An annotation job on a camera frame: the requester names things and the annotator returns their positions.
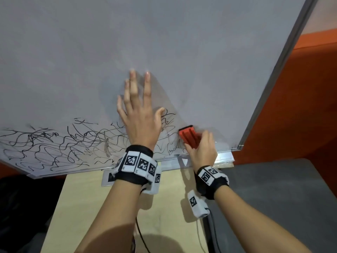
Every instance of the whiteboard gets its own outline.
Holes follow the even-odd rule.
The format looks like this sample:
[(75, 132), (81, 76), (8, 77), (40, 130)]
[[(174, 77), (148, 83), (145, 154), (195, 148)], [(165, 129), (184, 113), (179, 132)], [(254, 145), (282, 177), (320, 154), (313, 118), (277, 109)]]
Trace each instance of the whiteboard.
[(0, 159), (33, 176), (113, 165), (128, 70), (163, 106), (154, 157), (177, 130), (237, 148), (305, 0), (0, 0)]

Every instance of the forearm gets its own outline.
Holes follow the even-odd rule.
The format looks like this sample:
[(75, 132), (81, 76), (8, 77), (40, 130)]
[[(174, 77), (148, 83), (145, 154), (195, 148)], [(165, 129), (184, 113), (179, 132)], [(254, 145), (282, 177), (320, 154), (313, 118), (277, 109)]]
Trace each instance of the forearm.
[(297, 238), (243, 201), (228, 186), (220, 187), (214, 199), (246, 252), (310, 252)]
[(141, 185), (116, 180), (76, 252), (128, 252)]

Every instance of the wristband with fiducial markers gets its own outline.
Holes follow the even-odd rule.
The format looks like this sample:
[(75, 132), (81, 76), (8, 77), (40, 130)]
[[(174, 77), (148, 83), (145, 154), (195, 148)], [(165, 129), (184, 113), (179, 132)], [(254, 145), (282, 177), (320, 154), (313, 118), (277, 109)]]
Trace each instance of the wristband with fiducial markers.
[(221, 186), (229, 186), (228, 177), (212, 166), (202, 166), (196, 174), (196, 189), (209, 200), (214, 200), (214, 193)]
[(158, 180), (155, 177), (155, 175), (157, 176), (155, 174), (157, 162), (152, 157), (153, 151), (145, 146), (129, 146), (114, 167), (116, 179), (142, 186)]

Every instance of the light wood tabletop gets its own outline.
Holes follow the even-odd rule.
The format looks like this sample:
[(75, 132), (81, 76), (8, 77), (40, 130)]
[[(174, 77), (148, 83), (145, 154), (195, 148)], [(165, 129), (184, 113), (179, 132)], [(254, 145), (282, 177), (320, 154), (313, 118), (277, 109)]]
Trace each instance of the light wood tabletop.
[[(67, 175), (41, 253), (75, 251), (111, 188), (101, 187), (102, 175), (100, 170)], [(137, 219), (152, 253), (208, 252), (187, 199), (194, 188), (192, 169), (171, 170), (162, 172), (158, 194), (141, 195)], [(135, 239), (137, 252), (146, 253), (136, 229)]]

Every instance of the cable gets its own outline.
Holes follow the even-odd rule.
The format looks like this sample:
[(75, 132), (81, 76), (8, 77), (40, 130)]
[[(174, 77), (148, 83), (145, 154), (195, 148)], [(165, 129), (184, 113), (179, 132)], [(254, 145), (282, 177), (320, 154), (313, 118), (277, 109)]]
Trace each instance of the cable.
[(148, 251), (148, 253), (151, 253), (151, 252), (149, 251), (148, 247), (147, 247), (146, 244), (145, 244), (145, 241), (144, 241), (144, 239), (143, 239), (143, 236), (141, 235), (141, 230), (139, 229), (139, 226), (138, 226), (137, 217), (136, 217), (136, 225), (137, 225), (137, 229), (138, 229), (139, 235), (141, 236), (141, 240), (143, 241), (146, 250)]
[(205, 209), (209, 210), (209, 212), (210, 212), (210, 214), (211, 214), (216, 245), (217, 245), (217, 247), (218, 247), (218, 251), (221, 253), (221, 250), (220, 250), (220, 247), (219, 247), (219, 243), (218, 243), (218, 237), (217, 237), (217, 235), (216, 235), (215, 222), (214, 222), (213, 214), (212, 214), (212, 212), (211, 212), (211, 210), (210, 210), (209, 208), (205, 208)]

